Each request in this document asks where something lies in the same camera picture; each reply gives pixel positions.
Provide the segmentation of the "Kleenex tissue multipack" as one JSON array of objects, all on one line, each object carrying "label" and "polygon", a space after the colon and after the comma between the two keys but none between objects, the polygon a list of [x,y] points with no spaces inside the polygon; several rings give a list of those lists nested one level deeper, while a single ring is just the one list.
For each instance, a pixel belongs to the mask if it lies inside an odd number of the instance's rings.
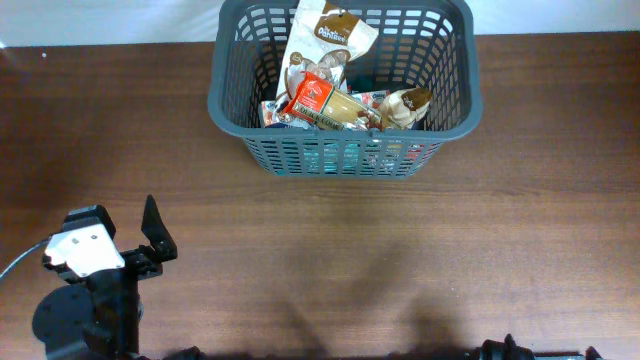
[{"label": "Kleenex tissue multipack", "polygon": [[[390,94],[389,90],[378,90],[364,93],[352,93],[351,97],[361,101],[367,106],[378,109],[384,98]],[[299,127],[308,129],[310,125],[304,125],[300,120],[291,120],[286,122],[280,120],[276,116],[277,105],[275,101],[262,101],[260,104],[259,118],[262,127],[278,128],[278,127]]]}]

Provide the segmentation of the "San Remo spaghetti pack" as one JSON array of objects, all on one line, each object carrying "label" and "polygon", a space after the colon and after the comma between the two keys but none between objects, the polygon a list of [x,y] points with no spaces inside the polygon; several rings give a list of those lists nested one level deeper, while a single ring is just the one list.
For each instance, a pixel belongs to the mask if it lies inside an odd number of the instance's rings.
[{"label": "San Remo spaghetti pack", "polygon": [[282,114],[305,120],[324,130],[382,130],[384,125],[377,109],[309,72],[304,72],[294,98],[284,107]]}]

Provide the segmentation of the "mushroom pouch beige brown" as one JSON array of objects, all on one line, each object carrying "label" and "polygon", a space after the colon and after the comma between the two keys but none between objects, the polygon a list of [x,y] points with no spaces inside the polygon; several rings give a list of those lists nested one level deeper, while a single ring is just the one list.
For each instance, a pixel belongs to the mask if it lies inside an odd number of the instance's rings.
[{"label": "mushroom pouch beige brown", "polygon": [[345,90],[346,64],[365,55],[379,31],[323,0],[300,0],[279,75],[275,102],[294,98],[306,72]]}]

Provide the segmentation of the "coconut pouch beige brown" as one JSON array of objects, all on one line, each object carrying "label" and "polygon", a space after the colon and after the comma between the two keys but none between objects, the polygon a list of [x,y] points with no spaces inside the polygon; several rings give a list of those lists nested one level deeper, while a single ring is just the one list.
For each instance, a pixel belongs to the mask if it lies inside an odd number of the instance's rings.
[{"label": "coconut pouch beige brown", "polygon": [[389,94],[379,107],[384,129],[410,129],[429,111],[433,94],[422,87],[398,90]]}]

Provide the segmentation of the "teal wet wipes pack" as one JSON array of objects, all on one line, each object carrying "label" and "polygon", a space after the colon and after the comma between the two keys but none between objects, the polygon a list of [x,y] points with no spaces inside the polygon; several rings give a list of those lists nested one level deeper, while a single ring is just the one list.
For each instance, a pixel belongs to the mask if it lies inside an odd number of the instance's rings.
[{"label": "teal wet wipes pack", "polygon": [[354,175],[359,165],[360,146],[347,143],[327,142],[323,148],[317,143],[305,143],[303,147],[305,166],[311,174]]}]

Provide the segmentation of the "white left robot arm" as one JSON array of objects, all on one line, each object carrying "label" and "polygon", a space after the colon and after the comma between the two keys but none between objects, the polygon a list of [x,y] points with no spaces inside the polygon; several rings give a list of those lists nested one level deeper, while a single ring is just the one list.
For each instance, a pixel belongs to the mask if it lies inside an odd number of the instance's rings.
[{"label": "white left robot arm", "polygon": [[147,245],[120,251],[116,227],[102,205],[70,211],[49,236],[42,265],[66,282],[37,306],[32,330],[48,359],[140,359],[142,280],[163,274],[178,257],[153,196],[146,197],[141,232]]}]

